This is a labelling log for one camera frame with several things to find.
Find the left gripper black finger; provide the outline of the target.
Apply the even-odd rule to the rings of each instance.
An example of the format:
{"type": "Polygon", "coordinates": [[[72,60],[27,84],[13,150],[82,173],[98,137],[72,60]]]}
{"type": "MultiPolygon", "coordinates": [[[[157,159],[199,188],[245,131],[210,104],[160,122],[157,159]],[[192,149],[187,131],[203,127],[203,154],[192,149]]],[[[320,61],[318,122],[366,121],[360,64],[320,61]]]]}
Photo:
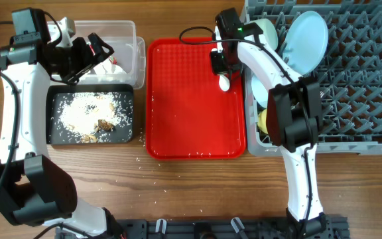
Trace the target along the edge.
{"type": "Polygon", "coordinates": [[[91,33],[88,35],[91,47],[94,50],[93,60],[94,62],[103,62],[109,58],[113,53],[114,49],[104,42],[97,34],[91,33]]]}
{"type": "Polygon", "coordinates": [[[58,75],[65,84],[76,85],[79,79],[92,68],[108,59],[108,55],[69,56],[58,69],[58,75]]]}

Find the white plastic spoon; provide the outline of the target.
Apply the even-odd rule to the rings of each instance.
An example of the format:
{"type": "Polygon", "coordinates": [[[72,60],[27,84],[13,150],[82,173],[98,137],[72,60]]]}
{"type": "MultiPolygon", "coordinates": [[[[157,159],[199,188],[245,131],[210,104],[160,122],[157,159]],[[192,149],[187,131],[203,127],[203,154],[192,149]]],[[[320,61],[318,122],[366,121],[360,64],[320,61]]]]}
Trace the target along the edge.
{"type": "Polygon", "coordinates": [[[218,73],[219,67],[222,65],[222,54],[217,48],[211,49],[210,60],[212,64],[212,72],[219,76],[218,84],[220,89],[227,92],[230,89],[230,81],[225,74],[218,73]]]}

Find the red snack wrapper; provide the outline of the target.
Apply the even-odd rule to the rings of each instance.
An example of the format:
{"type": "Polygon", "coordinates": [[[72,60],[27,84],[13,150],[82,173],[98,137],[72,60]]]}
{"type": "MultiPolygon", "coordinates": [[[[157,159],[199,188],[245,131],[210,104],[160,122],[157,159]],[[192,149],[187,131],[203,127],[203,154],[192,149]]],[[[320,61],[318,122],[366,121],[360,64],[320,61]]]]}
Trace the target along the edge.
{"type": "Polygon", "coordinates": [[[91,52],[93,54],[94,59],[97,63],[102,63],[105,60],[109,60],[113,64],[117,62],[115,57],[113,56],[114,48],[108,44],[95,43],[89,44],[91,52]]]}

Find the white napkin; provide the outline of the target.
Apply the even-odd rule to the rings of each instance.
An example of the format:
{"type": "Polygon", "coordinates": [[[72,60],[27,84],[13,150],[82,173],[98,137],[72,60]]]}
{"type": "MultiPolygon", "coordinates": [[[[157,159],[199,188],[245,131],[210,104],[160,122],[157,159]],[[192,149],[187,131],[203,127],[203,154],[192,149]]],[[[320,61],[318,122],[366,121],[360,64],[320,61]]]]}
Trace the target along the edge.
{"type": "Polygon", "coordinates": [[[109,60],[105,60],[104,62],[98,64],[92,69],[92,72],[95,74],[125,74],[125,71],[122,67],[113,64],[109,60]]]}

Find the light blue bowl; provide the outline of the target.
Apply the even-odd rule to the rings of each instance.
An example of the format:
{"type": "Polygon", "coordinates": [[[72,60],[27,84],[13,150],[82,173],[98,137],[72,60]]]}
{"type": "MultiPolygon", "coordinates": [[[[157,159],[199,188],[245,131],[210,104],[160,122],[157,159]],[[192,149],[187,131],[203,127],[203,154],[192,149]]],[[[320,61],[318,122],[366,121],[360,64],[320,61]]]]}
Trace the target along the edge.
{"type": "Polygon", "coordinates": [[[253,75],[251,78],[251,89],[257,103],[262,108],[267,108],[269,94],[262,82],[258,79],[258,77],[256,77],[256,75],[253,75]]]}

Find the mint green bowl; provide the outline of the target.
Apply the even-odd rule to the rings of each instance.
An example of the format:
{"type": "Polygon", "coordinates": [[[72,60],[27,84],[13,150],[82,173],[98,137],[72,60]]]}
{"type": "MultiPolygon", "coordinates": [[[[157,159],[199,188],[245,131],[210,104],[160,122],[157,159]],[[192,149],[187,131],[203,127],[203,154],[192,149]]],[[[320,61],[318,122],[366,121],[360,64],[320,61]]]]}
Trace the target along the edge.
{"type": "Polygon", "coordinates": [[[267,44],[273,50],[276,50],[279,45],[279,40],[274,24],[268,19],[257,19],[250,21],[250,23],[256,23],[262,29],[267,44]]]}

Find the yellow plastic cup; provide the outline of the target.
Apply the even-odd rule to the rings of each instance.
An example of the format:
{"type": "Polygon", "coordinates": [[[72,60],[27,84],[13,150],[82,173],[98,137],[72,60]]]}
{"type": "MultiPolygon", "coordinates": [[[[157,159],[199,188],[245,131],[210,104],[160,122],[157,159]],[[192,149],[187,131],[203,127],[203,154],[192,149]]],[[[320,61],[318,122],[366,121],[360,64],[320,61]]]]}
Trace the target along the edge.
{"type": "Polygon", "coordinates": [[[262,131],[264,134],[268,135],[267,130],[267,109],[263,110],[258,114],[258,122],[257,127],[260,131],[262,131]]]}

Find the light blue plate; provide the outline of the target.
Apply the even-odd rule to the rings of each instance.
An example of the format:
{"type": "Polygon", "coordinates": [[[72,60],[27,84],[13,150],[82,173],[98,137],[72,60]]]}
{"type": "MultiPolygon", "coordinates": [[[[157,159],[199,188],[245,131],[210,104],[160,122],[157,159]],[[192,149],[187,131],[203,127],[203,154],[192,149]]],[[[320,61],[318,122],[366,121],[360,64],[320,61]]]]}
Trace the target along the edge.
{"type": "Polygon", "coordinates": [[[304,12],[292,23],[284,43],[283,60],[287,60],[295,72],[308,74],[320,64],[326,53],[327,24],[317,12],[304,12]]]}

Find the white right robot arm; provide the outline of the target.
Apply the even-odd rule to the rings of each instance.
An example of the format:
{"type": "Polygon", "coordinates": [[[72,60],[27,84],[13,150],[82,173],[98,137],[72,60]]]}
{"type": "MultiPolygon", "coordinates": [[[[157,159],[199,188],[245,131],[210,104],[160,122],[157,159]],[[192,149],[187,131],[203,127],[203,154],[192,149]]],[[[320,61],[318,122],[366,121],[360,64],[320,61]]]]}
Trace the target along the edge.
{"type": "Polygon", "coordinates": [[[210,53],[220,80],[250,68],[268,91],[265,130],[283,156],[288,181],[289,238],[310,238],[326,231],[326,216],[316,182],[316,142],[322,124],[320,85],[297,73],[273,50],[257,23],[242,23],[234,8],[215,17],[210,53]]]}

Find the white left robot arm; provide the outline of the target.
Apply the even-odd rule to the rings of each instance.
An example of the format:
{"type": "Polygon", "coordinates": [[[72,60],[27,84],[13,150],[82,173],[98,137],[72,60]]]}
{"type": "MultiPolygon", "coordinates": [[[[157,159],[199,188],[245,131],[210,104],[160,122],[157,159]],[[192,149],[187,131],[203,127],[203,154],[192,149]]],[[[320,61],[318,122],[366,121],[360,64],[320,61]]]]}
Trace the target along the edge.
{"type": "Polygon", "coordinates": [[[73,179],[50,160],[46,146],[46,97],[52,82],[75,86],[113,54],[98,35],[50,35],[46,11],[13,11],[15,34],[0,49],[4,85],[0,136],[0,213],[13,226],[60,228],[77,238],[124,238],[106,208],[80,199],[73,179]]]}

